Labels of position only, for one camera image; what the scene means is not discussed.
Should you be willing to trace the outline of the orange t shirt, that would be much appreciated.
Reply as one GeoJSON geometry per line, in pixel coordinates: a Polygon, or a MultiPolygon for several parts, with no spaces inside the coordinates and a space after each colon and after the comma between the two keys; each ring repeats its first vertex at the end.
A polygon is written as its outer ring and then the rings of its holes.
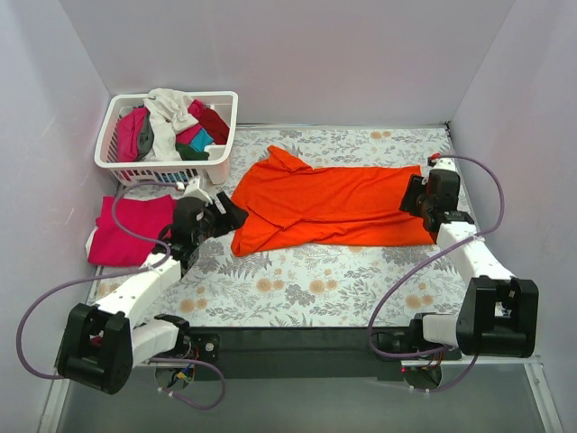
{"type": "Polygon", "coordinates": [[[237,257],[299,246],[430,245],[420,220],[400,211],[416,165],[313,168],[276,146],[253,164],[233,203],[247,211],[231,244],[237,257]]]}

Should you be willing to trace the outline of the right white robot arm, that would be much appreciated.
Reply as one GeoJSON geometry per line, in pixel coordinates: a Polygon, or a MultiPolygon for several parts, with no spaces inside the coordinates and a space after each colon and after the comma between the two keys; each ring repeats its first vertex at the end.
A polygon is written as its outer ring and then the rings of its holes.
{"type": "Polygon", "coordinates": [[[446,345],[464,355],[527,358],[535,349],[538,288],[492,254],[473,218],[457,207],[460,187],[456,171],[433,169],[428,177],[412,175],[401,200],[400,210],[422,219],[467,285],[458,314],[415,315],[409,351],[425,359],[446,345]]]}

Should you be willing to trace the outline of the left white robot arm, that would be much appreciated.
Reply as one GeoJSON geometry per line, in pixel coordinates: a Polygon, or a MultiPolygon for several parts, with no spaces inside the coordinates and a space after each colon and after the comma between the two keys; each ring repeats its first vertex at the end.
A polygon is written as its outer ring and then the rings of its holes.
{"type": "Polygon", "coordinates": [[[247,217],[247,211],[224,192],[207,200],[179,199],[171,223],[160,230],[137,273],[95,304],[79,303],[70,311],[58,374],[115,394],[135,366],[155,356],[174,361],[197,357],[200,350],[184,318],[159,314],[147,323],[140,320],[152,302],[192,267],[204,241],[241,228],[247,217]]]}

